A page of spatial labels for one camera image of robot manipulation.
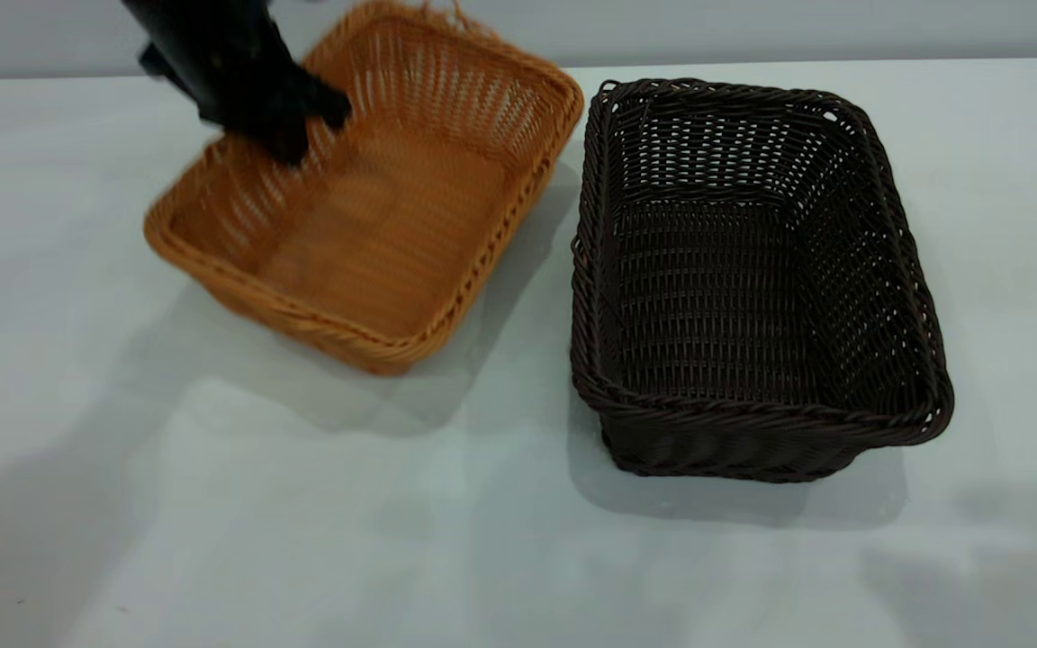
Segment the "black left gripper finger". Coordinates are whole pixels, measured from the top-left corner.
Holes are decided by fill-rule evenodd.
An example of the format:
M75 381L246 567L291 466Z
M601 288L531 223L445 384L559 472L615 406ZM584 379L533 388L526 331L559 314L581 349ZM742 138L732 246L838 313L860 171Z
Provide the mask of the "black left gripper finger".
M309 147L304 116L280 116L264 124L262 144L276 163L299 166Z
M329 128L343 128L351 116L351 100L345 92L315 76L302 82L302 104L308 114L320 116Z

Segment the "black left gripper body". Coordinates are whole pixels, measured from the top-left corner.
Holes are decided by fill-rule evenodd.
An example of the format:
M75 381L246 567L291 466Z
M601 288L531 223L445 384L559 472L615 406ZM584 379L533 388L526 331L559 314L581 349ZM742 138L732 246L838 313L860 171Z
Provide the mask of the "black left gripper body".
M139 63L199 118L255 137L301 122L293 57L267 1L124 1L147 36Z

